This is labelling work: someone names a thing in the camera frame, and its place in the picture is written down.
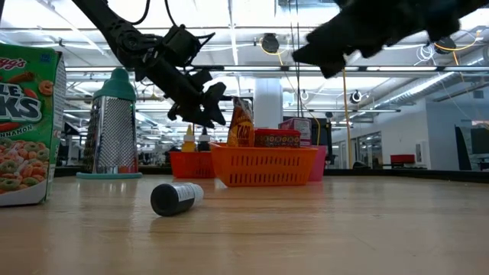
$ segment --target red basket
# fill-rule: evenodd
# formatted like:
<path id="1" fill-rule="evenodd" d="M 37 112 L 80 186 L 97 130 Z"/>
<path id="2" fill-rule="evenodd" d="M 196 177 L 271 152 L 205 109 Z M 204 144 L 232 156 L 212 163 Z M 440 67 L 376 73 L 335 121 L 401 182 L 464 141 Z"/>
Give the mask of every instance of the red basket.
<path id="1" fill-rule="evenodd" d="M 226 186 L 300 186 L 309 179 L 317 149 L 211 143 L 211 153 L 215 174 Z"/>
<path id="2" fill-rule="evenodd" d="M 179 179 L 213 179 L 210 152 L 170 152 L 173 176 Z"/>

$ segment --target sauce bottle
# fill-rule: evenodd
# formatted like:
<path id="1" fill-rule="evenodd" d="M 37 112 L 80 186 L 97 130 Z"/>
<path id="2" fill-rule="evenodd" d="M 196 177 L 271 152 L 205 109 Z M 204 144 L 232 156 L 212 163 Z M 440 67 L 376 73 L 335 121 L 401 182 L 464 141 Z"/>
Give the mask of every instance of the sauce bottle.
<path id="1" fill-rule="evenodd" d="M 211 137 L 207 135 L 207 128 L 202 129 L 202 134 L 199 137 L 199 145 L 197 146 L 198 152 L 206 152 L 210 151 L 211 147 L 209 146 L 209 141 L 211 141 Z"/>
<path id="2" fill-rule="evenodd" d="M 201 203 L 202 187 L 193 183 L 164 183 L 151 192 L 151 208 L 158 215 L 169 217 L 180 214 Z"/>
<path id="3" fill-rule="evenodd" d="M 182 152 L 196 151 L 196 137 L 193 136 L 192 126 L 186 129 L 186 134 L 183 136 Z"/>

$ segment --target pink box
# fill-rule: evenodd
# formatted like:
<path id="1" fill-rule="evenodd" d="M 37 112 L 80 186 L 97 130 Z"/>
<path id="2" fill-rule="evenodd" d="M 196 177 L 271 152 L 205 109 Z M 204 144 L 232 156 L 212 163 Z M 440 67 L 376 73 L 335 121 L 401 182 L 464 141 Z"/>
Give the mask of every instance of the pink box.
<path id="1" fill-rule="evenodd" d="M 309 181 L 310 182 L 322 181 L 322 175 L 324 174 L 324 167 L 326 166 L 326 146 L 311 145 L 308 147 L 318 149 L 316 158 L 314 159 L 313 169 L 311 170 L 311 174 L 309 175 Z"/>
<path id="2" fill-rule="evenodd" d="M 278 125 L 282 130 L 297 130 L 300 132 L 300 146 L 311 145 L 311 121 L 307 118 L 291 118 Z"/>

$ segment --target green grater top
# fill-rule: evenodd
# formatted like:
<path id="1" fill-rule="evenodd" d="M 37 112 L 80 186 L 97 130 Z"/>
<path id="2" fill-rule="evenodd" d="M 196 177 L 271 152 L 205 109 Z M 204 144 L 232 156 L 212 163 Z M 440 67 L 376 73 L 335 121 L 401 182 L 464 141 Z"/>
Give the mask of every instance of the green grater top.
<path id="1" fill-rule="evenodd" d="M 104 82 L 104 86 L 93 95 L 93 99 L 99 96 L 111 96 L 132 102 L 136 102 L 137 99 L 134 87 L 129 82 L 129 74 L 122 68 L 112 71 L 110 79 Z"/>

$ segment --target red box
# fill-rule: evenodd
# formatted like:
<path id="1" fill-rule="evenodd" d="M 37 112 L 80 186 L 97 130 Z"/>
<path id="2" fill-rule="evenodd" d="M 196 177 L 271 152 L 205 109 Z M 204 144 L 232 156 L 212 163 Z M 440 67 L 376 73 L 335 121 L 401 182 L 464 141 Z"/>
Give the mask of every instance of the red box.
<path id="1" fill-rule="evenodd" d="M 300 133 L 296 130 L 255 129 L 255 147 L 300 147 Z"/>
<path id="2" fill-rule="evenodd" d="M 390 163 L 415 163 L 414 155 L 390 155 Z"/>
<path id="3" fill-rule="evenodd" d="M 278 125 L 283 130 L 297 130 L 300 132 L 300 146 L 311 145 L 311 121 L 307 118 L 291 118 Z"/>

